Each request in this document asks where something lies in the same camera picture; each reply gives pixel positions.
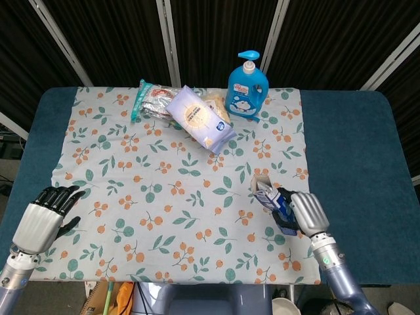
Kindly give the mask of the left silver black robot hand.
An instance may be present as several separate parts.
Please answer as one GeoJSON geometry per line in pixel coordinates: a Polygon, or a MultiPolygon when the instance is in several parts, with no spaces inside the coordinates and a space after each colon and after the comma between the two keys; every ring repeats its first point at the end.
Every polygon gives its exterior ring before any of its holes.
{"type": "Polygon", "coordinates": [[[64,223],[73,206],[86,194],[78,185],[47,187],[28,204],[12,238],[10,250],[37,255],[50,248],[55,240],[78,225],[74,217],[64,223]]]}

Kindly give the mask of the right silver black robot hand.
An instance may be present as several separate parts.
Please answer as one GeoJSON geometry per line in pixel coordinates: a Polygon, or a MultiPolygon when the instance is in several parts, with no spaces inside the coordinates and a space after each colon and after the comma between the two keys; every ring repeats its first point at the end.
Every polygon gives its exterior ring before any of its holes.
{"type": "Polygon", "coordinates": [[[314,194],[275,188],[269,198],[272,216],[283,234],[296,236],[300,230],[310,238],[327,232],[329,221],[314,194]]]}

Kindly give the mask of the blue toothpaste carton box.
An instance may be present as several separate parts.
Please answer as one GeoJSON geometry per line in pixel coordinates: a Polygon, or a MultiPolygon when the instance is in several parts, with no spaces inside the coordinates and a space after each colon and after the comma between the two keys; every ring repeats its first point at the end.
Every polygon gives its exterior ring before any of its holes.
{"type": "Polygon", "coordinates": [[[297,236],[302,233],[291,208],[291,196],[296,191],[279,187],[275,188],[268,175],[254,175],[251,180],[253,196],[262,206],[271,212],[277,227],[283,234],[297,236]]]}

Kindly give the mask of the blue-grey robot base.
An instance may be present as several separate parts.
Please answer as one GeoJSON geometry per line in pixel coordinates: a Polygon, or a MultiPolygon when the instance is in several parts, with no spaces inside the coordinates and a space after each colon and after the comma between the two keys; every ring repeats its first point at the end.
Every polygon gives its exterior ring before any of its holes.
{"type": "Polygon", "coordinates": [[[267,285],[142,283],[131,315],[272,315],[267,285]]]}

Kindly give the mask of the white round bowl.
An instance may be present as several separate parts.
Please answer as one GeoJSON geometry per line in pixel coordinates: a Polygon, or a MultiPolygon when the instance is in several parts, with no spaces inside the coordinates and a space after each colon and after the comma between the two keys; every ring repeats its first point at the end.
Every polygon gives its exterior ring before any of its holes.
{"type": "Polygon", "coordinates": [[[272,315],[301,315],[301,311],[289,299],[278,297],[272,299],[272,315]]]}

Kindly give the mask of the orange plastic bag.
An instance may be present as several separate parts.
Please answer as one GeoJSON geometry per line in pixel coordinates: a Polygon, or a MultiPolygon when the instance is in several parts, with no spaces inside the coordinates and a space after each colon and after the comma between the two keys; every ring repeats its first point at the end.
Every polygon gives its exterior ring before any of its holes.
{"type": "Polygon", "coordinates": [[[133,282],[124,282],[117,294],[117,315],[130,315],[134,299],[133,282]]]}

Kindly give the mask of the white shoe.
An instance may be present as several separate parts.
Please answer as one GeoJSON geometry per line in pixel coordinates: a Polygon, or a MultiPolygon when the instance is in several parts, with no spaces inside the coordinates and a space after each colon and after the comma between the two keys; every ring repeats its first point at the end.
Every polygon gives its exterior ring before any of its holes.
{"type": "Polygon", "coordinates": [[[388,306],[387,312],[388,315],[415,315],[408,307],[397,302],[392,302],[388,306]]]}

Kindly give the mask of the floral orange-berry tablecloth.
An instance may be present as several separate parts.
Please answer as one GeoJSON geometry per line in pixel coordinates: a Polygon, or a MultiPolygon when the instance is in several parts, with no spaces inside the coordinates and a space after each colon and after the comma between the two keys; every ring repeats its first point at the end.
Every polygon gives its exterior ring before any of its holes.
{"type": "Polygon", "coordinates": [[[308,190],[300,92],[272,89],[258,122],[232,117],[236,136],[219,154],[166,121],[132,123],[136,95],[77,90],[51,184],[84,190],[70,211],[81,220],[32,279],[320,283],[310,240],[282,234],[251,191],[255,175],[308,190]]]}

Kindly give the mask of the blue pump detergent bottle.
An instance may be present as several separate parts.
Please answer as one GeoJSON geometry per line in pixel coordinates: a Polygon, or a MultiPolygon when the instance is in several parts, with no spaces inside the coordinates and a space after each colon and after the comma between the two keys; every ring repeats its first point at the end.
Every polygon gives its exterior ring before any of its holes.
{"type": "Polygon", "coordinates": [[[245,62],[233,70],[228,78],[225,108],[236,116],[259,121],[258,113],[269,90],[266,75],[255,65],[260,54],[257,51],[244,51],[238,53],[238,57],[245,59],[245,62]]]}

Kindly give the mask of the yellow noodle snack packet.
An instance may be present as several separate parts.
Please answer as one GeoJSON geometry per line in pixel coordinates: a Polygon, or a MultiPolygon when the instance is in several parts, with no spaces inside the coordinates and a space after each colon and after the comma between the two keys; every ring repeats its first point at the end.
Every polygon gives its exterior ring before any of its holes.
{"type": "Polygon", "coordinates": [[[201,99],[212,109],[222,120],[231,123],[228,112],[225,108],[224,96],[220,92],[210,92],[203,94],[201,99]]]}

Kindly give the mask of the lavender wet wipes pack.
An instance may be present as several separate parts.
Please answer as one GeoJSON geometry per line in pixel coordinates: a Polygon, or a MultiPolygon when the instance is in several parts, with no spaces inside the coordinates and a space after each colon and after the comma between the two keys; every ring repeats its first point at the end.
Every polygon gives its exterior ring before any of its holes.
{"type": "Polygon", "coordinates": [[[236,136],[232,126],[185,85],[166,106],[172,118],[201,146],[219,154],[236,136]]]}

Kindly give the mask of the teal silver snack packet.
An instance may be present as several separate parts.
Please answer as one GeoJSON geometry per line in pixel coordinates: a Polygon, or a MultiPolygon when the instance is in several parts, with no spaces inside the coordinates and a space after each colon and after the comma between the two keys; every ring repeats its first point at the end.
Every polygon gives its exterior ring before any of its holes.
{"type": "Polygon", "coordinates": [[[173,118],[166,107],[179,91],[180,88],[154,85],[141,79],[130,115],[131,122],[138,123],[146,116],[171,121],[173,118]]]}

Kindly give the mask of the black pleated curtain screen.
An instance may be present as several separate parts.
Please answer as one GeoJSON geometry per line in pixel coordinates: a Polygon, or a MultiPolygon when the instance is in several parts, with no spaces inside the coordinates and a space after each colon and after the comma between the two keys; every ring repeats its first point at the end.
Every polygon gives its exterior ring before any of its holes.
{"type": "MultiPolygon", "coordinates": [[[[156,0],[42,0],[95,86],[170,83],[156,0]]],[[[238,53],[263,52],[280,0],[169,0],[180,80],[225,87],[238,53]]],[[[359,89],[420,24],[420,0],[289,0],[272,87],[359,89]]],[[[0,0],[0,112],[29,130],[42,94],[82,80],[29,0],[0,0]]],[[[420,47],[380,84],[420,175],[420,47]]]]}

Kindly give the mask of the white screen frame post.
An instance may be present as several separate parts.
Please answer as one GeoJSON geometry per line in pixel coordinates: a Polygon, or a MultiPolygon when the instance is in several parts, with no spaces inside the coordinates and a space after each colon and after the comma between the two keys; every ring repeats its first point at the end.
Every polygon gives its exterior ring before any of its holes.
{"type": "Polygon", "coordinates": [[[276,48],[278,38],[287,14],[287,9],[289,6],[290,0],[278,0],[276,5],[276,10],[274,11],[274,16],[272,19],[270,31],[266,40],[266,45],[264,48],[260,70],[267,74],[269,69],[274,50],[276,48]]]}
{"type": "Polygon", "coordinates": [[[15,123],[12,119],[7,117],[4,113],[0,112],[0,124],[4,125],[6,128],[10,129],[12,132],[17,134],[20,138],[27,140],[29,137],[29,132],[24,130],[21,126],[15,123]]]}
{"type": "Polygon", "coordinates": [[[420,23],[410,31],[401,43],[389,54],[361,86],[361,91],[375,91],[393,74],[399,66],[420,47],[420,23]]]}
{"type": "Polygon", "coordinates": [[[66,39],[65,35],[62,33],[61,29],[59,28],[58,24],[56,23],[55,19],[49,12],[47,6],[45,5],[43,0],[27,0],[28,3],[32,6],[35,13],[38,15],[40,21],[46,27],[47,31],[54,39],[54,42],[69,62],[70,66],[77,74],[78,78],[86,87],[93,87],[94,84],[91,81],[90,77],[88,76],[86,70],[80,63],[78,57],[74,53],[71,45],[69,44],[68,40],[66,39]]]}
{"type": "Polygon", "coordinates": [[[177,44],[171,10],[171,0],[156,0],[156,7],[159,16],[159,24],[165,48],[165,56],[167,60],[171,85],[173,87],[181,88],[182,82],[180,78],[177,44]]]}

